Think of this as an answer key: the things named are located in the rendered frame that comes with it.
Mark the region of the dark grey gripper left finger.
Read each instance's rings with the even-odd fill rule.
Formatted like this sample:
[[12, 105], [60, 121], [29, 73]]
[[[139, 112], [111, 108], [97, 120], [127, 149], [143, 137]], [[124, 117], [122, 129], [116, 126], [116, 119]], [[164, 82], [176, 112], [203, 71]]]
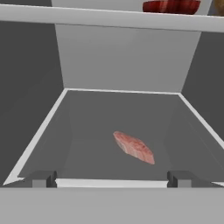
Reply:
[[32, 188], [56, 187], [56, 171], [35, 171], [22, 180], [18, 186]]

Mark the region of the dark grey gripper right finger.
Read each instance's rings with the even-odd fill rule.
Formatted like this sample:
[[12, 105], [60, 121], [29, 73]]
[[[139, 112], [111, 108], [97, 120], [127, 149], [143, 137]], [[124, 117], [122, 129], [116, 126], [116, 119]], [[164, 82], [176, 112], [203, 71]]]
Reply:
[[190, 171], [168, 171], [168, 187], [191, 188], [209, 187], [209, 183], [195, 176]]

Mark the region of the dark red bowl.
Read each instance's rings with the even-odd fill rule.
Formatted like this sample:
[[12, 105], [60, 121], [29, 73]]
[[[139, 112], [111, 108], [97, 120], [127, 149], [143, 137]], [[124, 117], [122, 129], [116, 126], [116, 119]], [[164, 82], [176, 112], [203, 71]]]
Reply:
[[200, 0], [150, 0], [143, 2], [143, 12], [194, 15]]

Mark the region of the pink raw steak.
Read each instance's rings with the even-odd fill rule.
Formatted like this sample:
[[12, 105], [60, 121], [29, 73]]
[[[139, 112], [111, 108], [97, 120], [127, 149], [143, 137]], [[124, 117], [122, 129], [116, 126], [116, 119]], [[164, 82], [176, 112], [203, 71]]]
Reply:
[[148, 164], [155, 164], [153, 152], [143, 141], [120, 131], [115, 131], [113, 136], [116, 143], [126, 154], [138, 158]]

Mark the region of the brown onion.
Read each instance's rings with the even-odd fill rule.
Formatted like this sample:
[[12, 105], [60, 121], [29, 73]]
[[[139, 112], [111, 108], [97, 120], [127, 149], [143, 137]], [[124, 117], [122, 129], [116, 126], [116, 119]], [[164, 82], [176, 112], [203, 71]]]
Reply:
[[224, 17], [224, 0], [214, 0], [214, 6], [218, 15]]

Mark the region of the white fridge shelf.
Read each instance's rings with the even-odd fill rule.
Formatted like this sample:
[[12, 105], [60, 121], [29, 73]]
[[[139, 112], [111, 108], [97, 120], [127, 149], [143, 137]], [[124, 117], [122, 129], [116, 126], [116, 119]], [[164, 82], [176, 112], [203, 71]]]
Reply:
[[224, 17], [0, 4], [0, 21], [224, 33]]

